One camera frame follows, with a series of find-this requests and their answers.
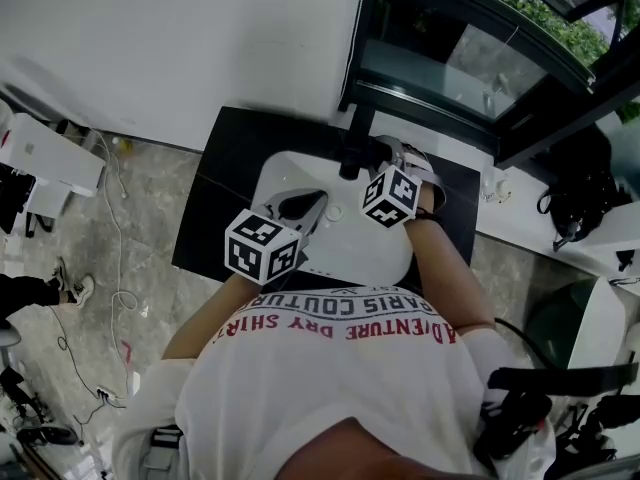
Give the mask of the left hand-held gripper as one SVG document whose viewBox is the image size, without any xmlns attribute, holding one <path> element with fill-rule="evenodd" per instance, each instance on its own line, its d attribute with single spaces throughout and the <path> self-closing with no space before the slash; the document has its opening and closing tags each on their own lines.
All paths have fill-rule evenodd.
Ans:
<svg viewBox="0 0 640 480">
<path fill-rule="evenodd" d="M 261 286 L 297 270 L 327 204 L 324 190 L 303 188 L 241 211 L 224 233 L 224 265 Z"/>
</svg>

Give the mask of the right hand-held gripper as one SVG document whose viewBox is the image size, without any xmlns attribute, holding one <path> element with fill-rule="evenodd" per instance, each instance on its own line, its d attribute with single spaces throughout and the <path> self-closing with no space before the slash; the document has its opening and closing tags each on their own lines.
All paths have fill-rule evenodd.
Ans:
<svg viewBox="0 0 640 480">
<path fill-rule="evenodd" d="M 446 193 L 426 154 L 392 136 L 379 135 L 374 140 L 389 147 L 391 153 L 376 158 L 376 170 L 383 172 L 363 189 L 360 213 L 386 229 L 414 220 L 418 206 L 426 209 L 419 202 L 423 186 L 433 190 L 433 210 L 429 212 L 438 212 L 446 203 Z"/>
</svg>

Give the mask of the black faucet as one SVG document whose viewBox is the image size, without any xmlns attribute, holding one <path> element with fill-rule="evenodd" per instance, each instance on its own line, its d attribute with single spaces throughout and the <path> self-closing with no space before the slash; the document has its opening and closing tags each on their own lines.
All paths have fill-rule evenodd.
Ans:
<svg viewBox="0 0 640 480">
<path fill-rule="evenodd" d="M 344 180 L 356 180 L 360 170 L 368 166 L 369 132 L 374 115 L 375 109 L 367 105 L 358 105 L 355 109 L 342 141 L 339 176 Z"/>
</svg>

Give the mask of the person's left forearm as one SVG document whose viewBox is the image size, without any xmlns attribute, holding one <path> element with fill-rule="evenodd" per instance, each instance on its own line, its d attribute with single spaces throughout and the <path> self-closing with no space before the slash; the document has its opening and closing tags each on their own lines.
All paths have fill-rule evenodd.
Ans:
<svg viewBox="0 0 640 480">
<path fill-rule="evenodd" d="M 177 330 L 165 348 L 162 359 L 197 359 L 227 320 L 261 291 L 259 284 L 239 274 L 231 275 Z"/>
</svg>

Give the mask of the person's right forearm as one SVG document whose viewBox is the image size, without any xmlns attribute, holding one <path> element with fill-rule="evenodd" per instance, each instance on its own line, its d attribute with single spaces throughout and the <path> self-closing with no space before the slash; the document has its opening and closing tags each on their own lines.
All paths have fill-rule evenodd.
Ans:
<svg viewBox="0 0 640 480">
<path fill-rule="evenodd" d="M 453 329 L 465 334 L 495 327 L 493 309 L 478 279 L 438 224 L 404 224 L 417 261 L 425 300 Z"/>
</svg>

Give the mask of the white sink basin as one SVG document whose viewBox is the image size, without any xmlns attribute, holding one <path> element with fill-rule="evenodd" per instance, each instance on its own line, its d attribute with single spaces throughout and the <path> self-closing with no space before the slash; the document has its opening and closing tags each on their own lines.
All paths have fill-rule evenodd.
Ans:
<svg viewBox="0 0 640 480">
<path fill-rule="evenodd" d="M 324 277 L 332 285 L 339 281 L 364 286 L 389 286 L 408 273 L 412 249 L 405 230 L 391 229 L 360 214 L 363 189 L 369 174 L 360 170 L 354 181 L 339 176 L 338 162 L 292 151 L 281 151 L 266 160 L 254 192 L 254 205 L 266 202 L 276 193 L 312 188 L 328 194 L 328 205 L 337 204 L 344 212 L 338 222 L 325 213 L 304 252 L 308 255 L 300 272 Z"/>
</svg>

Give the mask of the black wristband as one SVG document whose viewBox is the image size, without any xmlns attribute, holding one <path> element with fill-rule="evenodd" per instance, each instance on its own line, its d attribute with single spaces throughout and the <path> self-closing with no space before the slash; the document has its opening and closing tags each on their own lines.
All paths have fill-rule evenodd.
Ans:
<svg viewBox="0 0 640 480">
<path fill-rule="evenodd" d="M 434 222 L 436 224 L 438 224 L 441 228 L 444 227 L 443 221 L 441 219 L 440 216 L 438 216 L 437 214 L 433 213 L 433 212 L 429 212 L 426 209 L 418 206 L 416 208 L 416 214 L 414 219 L 416 221 L 430 221 L 430 222 Z"/>
</svg>

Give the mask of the dark wooden vanity cabinet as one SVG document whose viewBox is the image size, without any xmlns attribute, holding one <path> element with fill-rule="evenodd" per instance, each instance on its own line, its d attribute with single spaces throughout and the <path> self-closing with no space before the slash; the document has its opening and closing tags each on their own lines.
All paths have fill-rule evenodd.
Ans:
<svg viewBox="0 0 640 480">
<path fill-rule="evenodd" d="M 224 282 L 224 230 L 256 195 L 259 175 L 277 153 L 327 160 L 338 175 L 347 129 L 292 116 L 222 107 L 201 157 L 181 221 L 172 264 Z M 480 174 L 427 153 L 445 185 L 446 204 L 438 211 L 444 229 L 467 265 L 471 264 L 478 216 Z M 322 274 L 292 275 L 285 289 L 346 287 Z"/>
</svg>

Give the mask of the white printed t-shirt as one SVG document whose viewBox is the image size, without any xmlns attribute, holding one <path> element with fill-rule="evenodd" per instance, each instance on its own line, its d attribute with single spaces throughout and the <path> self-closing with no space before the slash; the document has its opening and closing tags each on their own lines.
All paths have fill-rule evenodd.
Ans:
<svg viewBox="0 0 640 480">
<path fill-rule="evenodd" d="M 195 359 L 151 365 L 122 415 L 117 480 L 141 478 L 150 438 L 174 426 L 175 476 L 272 480 L 294 453 L 356 420 L 393 451 L 448 473 L 480 474 L 481 412 L 518 363 L 494 330 L 459 334 L 406 290 L 356 287 L 261 295 Z"/>
</svg>

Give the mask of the black backpack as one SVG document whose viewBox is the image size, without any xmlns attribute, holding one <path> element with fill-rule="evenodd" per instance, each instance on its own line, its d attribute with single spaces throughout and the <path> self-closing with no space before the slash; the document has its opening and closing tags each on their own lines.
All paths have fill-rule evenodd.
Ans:
<svg viewBox="0 0 640 480">
<path fill-rule="evenodd" d="M 611 172 L 609 139 L 591 125 L 553 145 L 549 161 L 555 180 L 537 201 L 556 232 L 552 250 L 584 240 L 611 209 L 624 204 L 624 191 Z"/>
</svg>

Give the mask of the green and white bathtub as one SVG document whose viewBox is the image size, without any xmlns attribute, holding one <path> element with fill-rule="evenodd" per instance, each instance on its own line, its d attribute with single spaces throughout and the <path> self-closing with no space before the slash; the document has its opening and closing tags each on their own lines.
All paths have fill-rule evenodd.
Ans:
<svg viewBox="0 0 640 480">
<path fill-rule="evenodd" d="M 562 369 L 623 363 L 627 314 L 604 278 L 580 280 L 544 296 L 528 313 L 525 335 Z"/>
</svg>

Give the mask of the white water dispenser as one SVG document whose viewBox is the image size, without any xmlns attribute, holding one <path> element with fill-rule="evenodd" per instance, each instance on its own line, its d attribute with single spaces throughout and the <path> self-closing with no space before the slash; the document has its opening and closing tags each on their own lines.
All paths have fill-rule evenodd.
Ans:
<svg viewBox="0 0 640 480">
<path fill-rule="evenodd" d="M 91 198 L 98 191 L 105 161 L 26 113 L 0 100 L 0 164 L 35 178 L 27 211 L 58 218 L 73 193 Z"/>
</svg>

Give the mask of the black body-worn rig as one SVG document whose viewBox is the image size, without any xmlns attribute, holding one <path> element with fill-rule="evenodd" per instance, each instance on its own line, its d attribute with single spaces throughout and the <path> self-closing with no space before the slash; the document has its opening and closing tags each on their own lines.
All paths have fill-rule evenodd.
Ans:
<svg viewBox="0 0 640 480">
<path fill-rule="evenodd" d="M 606 431 L 640 421 L 640 395 L 624 395 L 640 364 L 579 369 L 520 368 L 493 329 L 464 335 L 485 386 L 480 431 L 473 452 L 498 480 L 561 480 L 615 460 Z M 595 397 L 594 408 L 576 409 L 556 432 L 549 419 L 556 397 Z"/>
</svg>

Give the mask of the black headset device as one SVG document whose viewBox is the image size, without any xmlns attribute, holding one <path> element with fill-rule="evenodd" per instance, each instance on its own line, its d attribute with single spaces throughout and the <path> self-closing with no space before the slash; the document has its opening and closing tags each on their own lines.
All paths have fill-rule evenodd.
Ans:
<svg viewBox="0 0 640 480">
<path fill-rule="evenodd" d="M 29 446 L 45 446 L 48 444 L 73 446 L 79 442 L 79 438 L 72 428 L 55 424 L 26 426 L 17 432 L 16 437 L 21 444 Z"/>
</svg>

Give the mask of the black window frame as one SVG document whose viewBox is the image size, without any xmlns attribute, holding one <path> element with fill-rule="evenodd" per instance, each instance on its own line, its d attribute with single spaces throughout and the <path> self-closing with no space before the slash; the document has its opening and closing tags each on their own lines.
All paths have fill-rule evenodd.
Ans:
<svg viewBox="0 0 640 480">
<path fill-rule="evenodd" d="M 360 0 L 350 105 L 518 165 L 640 117 L 640 0 Z"/>
</svg>

